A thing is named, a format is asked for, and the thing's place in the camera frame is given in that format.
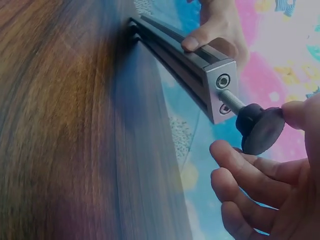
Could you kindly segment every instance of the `threaded rod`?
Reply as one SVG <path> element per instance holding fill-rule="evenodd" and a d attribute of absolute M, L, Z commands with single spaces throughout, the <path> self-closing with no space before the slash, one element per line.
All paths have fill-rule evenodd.
<path fill-rule="evenodd" d="M 238 115 L 240 109 L 246 105 L 240 101 L 229 90 L 223 90 L 218 95 L 220 101 L 222 101 L 235 115 Z"/>

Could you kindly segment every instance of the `metal end plate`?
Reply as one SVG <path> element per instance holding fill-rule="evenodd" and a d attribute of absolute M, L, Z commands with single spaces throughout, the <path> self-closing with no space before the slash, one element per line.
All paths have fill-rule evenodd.
<path fill-rule="evenodd" d="M 221 91 L 229 90 L 237 98 L 239 97 L 236 61 L 232 58 L 227 58 L 206 67 L 204 70 L 206 76 L 203 80 L 203 85 L 208 89 L 209 95 L 207 115 L 214 124 L 219 124 L 234 116 L 232 111 L 227 111 L 224 108 L 223 102 L 219 100 L 218 96 Z M 229 84 L 223 86 L 224 88 L 220 88 L 217 85 L 217 81 L 221 81 L 221 76 L 224 75 L 228 76 Z"/>

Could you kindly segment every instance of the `hand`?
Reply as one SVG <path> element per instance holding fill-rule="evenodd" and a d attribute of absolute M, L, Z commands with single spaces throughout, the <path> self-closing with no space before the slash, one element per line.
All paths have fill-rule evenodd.
<path fill-rule="evenodd" d="M 222 202 L 224 227 L 236 240 L 319 239 L 320 94 L 282 108 L 286 122 L 305 131 L 308 158 L 279 163 L 243 154 L 224 141 L 210 146 L 220 166 L 211 174 L 211 185 Z M 239 187 L 275 209 L 256 204 Z"/>
<path fill-rule="evenodd" d="M 239 72 L 249 60 L 249 51 L 240 24 L 235 0 L 201 0 L 200 27 L 181 43 L 192 52 L 210 44 L 236 61 Z"/>

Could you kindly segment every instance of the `screw head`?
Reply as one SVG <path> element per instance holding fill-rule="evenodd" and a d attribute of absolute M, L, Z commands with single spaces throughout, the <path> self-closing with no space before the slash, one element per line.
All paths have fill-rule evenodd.
<path fill-rule="evenodd" d="M 230 76 L 228 74 L 220 75 L 216 80 L 216 86 L 219 89 L 225 89 L 230 84 Z"/>
<path fill-rule="evenodd" d="M 222 115 L 226 115 L 231 112 L 231 109 L 227 105 L 222 104 L 219 111 Z"/>

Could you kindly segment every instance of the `colorful background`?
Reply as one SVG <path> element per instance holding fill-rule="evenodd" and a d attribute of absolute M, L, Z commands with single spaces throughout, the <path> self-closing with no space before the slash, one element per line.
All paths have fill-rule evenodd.
<path fill-rule="evenodd" d="M 199 26 L 195 0 L 135 0 L 139 12 L 189 33 Z M 250 61 L 239 76 L 240 98 L 264 108 L 309 98 L 320 92 L 320 1 L 236 0 Z M 220 202 L 210 185 L 218 167 L 209 153 L 218 139 L 241 146 L 236 117 L 212 125 L 175 79 L 158 64 L 170 117 L 180 177 L 193 238 L 233 239 L 224 229 Z M 263 154 L 280 162 L 306 157 L 304 133 L 286 126 L 276 144 Z"/>

